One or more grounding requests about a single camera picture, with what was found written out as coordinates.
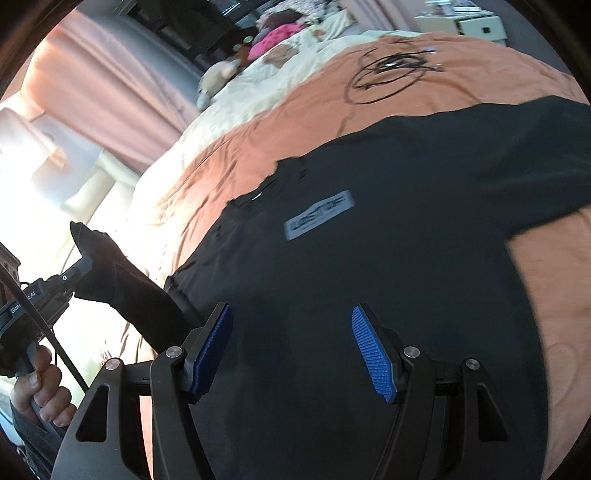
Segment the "person's left hand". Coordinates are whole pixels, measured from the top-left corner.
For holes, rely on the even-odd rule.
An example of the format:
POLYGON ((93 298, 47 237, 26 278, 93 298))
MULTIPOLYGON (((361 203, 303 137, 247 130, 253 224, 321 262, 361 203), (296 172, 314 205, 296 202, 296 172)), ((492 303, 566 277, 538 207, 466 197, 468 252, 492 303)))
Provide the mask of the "person's left hand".
POLYGON ((52 353, 40 346, 33 361, 34 371, 21 376, 10 394, 10 402, 16 411, 33 424, 44 422, 56 427, 67 427, 75 413, 70 391, 61 385, 62 373, 52 364, 52 353))

